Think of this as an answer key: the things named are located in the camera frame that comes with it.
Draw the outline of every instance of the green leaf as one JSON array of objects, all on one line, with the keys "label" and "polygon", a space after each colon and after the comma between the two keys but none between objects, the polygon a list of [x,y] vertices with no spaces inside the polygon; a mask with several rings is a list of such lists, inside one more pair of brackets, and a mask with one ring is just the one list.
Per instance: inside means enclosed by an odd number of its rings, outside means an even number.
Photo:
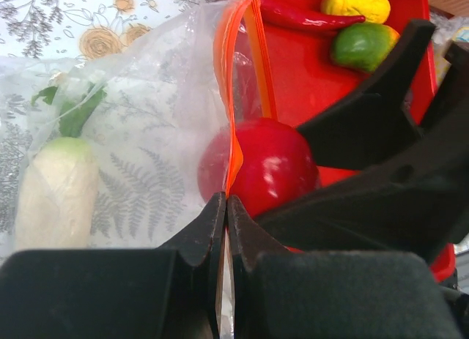
[{"label": "green leaf", "polygon": [[[93,83],[89,84],[88,92],[81,97],[80,102],[85,99],[85,97],[91,92],[91,90],[93,90],[94,87],[95,85]],[[48,88],[41,90],[31,98],[31,104],[34,106],[37,99],[43,97],[43,101],[45,103],[52,105],[53,98],[57,93],[57,89],[57,86],[49,86]],[[103,90],[103,88],[101,88],[80,107],[61,117],[59,120],[59,131],[62,136],[71,138],[79,137],[81,135],[81,130],[84,124],[106,96],[106,92]],[[75,101],[66,100],[62,105],[60,116],[74,108],[76,104],[77,102]]]},{"label": "green leaf", "polygon": [[56,96],[57,89],[57,86],[49,86],[48,88],[41,90],[31,98],[31,105],[34,106],[37,99],[39,99],[40,97],[44,97],[43,101],[48,105],[52,105],[53,97]]},{"label": "green leaf", "polygon": [[[94,86],[94,84],[91,84],[89,87],[89,91],[91,91]],[[86,96],[87,94],[81,98],[81,101],[83,101]],[[101,88],[80,107],[61,117],[59,122],[59,131],[62,136],[78,138],[81,135],[81,130],[83,129],[83,126],[88,120],[88,118],[92,115],[93,111],[100,104],[100,102],[104,100],[106,96],[106,92],[103,90],[103,88]],[[76,102],[66,101],[62,106],[60,115],[71,110],[75,106]]]}]

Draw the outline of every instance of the toy vegetable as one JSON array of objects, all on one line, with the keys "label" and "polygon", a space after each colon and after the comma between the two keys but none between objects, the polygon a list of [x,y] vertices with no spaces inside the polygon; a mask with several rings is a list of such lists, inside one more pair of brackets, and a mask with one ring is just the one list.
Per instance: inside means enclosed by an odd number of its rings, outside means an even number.
[{"label": "toy vegetable", "polygon": [[[33,96],[52,105],[57,86]],[[36,154],[25,170],[18,195],[15,249],[86,247],[99,183],[99,167],[91,146],[80,139],[81,129],[106,97],[100,89],[80,108],[62,104],[59,131]]]},{"label": "toy vegetable", "polygon": [[333,41],[330,57],[339,66],[374,72],[399,39],[390,26],[362,23],[339,32]]},{"label": "toy vegetable", "polygon": [[383,24],[391,5],[388,0],[322,0],[321,11],[328,15],[364,15],[367,22]]},{"label": "toy vegetable", "polygon": [[365,17],[361,15],[326,15],[303,9],[285,0],[261,0],[261,13],[267,22],[303,31],[337,30],[365,21]]},{"label": "toy vegetable", "polygon": [[[299,198],[319,185],[319,171],[305,138],[288,125],[258,118],[237,126],[244,162],[231,188],[252,217]],[[199,190],[205,201],[222,186],[229,131],[210,142],[199,164]]]}]

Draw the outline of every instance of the clear plastic bag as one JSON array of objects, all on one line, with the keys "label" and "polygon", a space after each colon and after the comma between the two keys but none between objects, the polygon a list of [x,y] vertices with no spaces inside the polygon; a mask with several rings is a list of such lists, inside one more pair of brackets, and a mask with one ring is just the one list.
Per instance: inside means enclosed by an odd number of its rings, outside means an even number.
[{"label": "clear plastic bag", "polygon": [[[19,153],[24,156],[20,173],[10,173],[19,176],[19,199],[10,195],[1,231],[11,235],[12,217],[16,214],[18,221],[30,203],[30,197],[22,199],[22,195],[31,195],[27,174],[33,168],[35,180],[41,181],[36,185],[47,185],[40,189],[53,206],[40,247],[65,245],[57,244],[63,237],[57,233],[67,229],[57,232],[54,227],[66,213],[61,210],[63,201],[58,201],[63,186],[51,186],[42,171],[38,176],[34,160],[56,138],[75,136],[91,146],[99,165],[88,246],[156,247],[177,233],[204,206],[197,165],[222,128],[229,126],[232,137],[223,148],[230,159],[225,183],[218,190],[229,189],[242,162],[234,130],[235,122],[245,117],[245,108],[233,97],[244,95],[243,87],[232,81],[236,78],[233,62],[242,62],[251,71],[250,89],[258,89],[259,100],[249,110],[257,115],[271,113],[268,60],[260,51],[266,48],[262,35],[259,0],[220,1],[167,21],[122,54],[86,64],[16,59],[11,67],[2,67],[0,87],[7,104],[3,110],[0,107],[2,145],[17,139],[12,127],[27,128],[29,138]],[[7,115],[13,108],[8,105],[12,97],[23,101],[16,122]],[[59,175],[60,169],[51,164],[47,174]],[[3,257],[12,251],[7,241],[14,238],[7,239]]]}]

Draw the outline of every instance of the black foam pad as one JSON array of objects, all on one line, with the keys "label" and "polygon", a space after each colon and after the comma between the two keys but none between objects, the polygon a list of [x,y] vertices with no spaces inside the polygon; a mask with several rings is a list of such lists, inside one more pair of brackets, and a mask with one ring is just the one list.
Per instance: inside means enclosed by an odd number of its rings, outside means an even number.
[{"label": "black foam pad", "polygon": [[250,293],[250,338],[461,338],[426,264],[409,253],[263,255]]}]

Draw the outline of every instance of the orange zipper seal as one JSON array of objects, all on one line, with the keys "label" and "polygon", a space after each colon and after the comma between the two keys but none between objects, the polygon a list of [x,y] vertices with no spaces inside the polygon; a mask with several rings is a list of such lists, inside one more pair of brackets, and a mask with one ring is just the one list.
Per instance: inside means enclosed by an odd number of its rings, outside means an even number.
[{"label": "orange zipper seal", "polygon": [[254,62],[262,114],[276,119],[272,75],[267,52],[264,28],[260,13],[260,0],[232,0],[224,11],[213,42],[213,66],[220,96],[226,107],[230,126],[229,163],[225,181],[225,193],[236,179],[243,165],[243,152],[236,136],[235,107],[233,103],[233,58],[238,29],[244,18]]}]

